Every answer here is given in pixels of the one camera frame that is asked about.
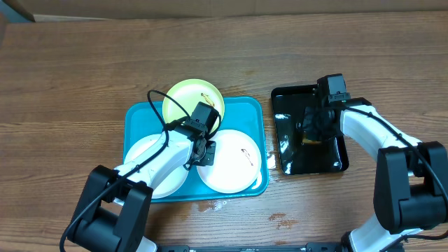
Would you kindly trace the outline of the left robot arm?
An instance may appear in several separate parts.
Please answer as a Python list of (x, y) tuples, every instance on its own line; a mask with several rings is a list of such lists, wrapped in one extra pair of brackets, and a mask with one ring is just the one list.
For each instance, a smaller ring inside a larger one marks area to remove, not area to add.
[(70, 224), (59, 242), (89, 251), (156, 251), (145, 225), (156, 189), (175, 169), (206, 160), (213, 119), (184, 118), (164, 127), (142, 154), (115, 169), (89, 174)]

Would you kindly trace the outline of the green yellow sponge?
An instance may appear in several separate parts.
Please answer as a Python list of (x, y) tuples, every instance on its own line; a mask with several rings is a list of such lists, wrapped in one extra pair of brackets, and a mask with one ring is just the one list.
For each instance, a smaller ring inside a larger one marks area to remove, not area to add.
[(308, 138), (304, 137), (302, 139), (302, 143), (303, 144), (320, 144), (321, 142), (320, 141), (311, 140), (311, 139), (308, 139)]

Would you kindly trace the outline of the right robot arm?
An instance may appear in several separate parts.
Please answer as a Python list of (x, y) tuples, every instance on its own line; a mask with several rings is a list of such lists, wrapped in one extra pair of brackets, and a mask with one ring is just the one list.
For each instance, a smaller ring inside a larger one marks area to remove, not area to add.
[(447, 222), (447, 150), (441, 143), (400, 131), (364, 98), (308, 106), (302, 130), (311, 141), (350, 137), (376, 162), (374, 214), (342, 237), (338, 251), (401, 251), (408, 239), (447, 238), (422, 233)]

